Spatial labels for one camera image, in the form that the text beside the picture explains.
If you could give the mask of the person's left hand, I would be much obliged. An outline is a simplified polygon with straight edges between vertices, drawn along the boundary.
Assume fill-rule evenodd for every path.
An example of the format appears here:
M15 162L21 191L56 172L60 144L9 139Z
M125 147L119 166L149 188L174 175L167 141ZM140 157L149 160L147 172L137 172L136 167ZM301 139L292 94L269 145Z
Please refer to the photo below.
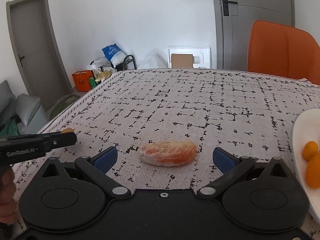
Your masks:
M16 185L14 183L15 175L10 167L1 176L1 223L14 224L18 218L17 202L14 200Z

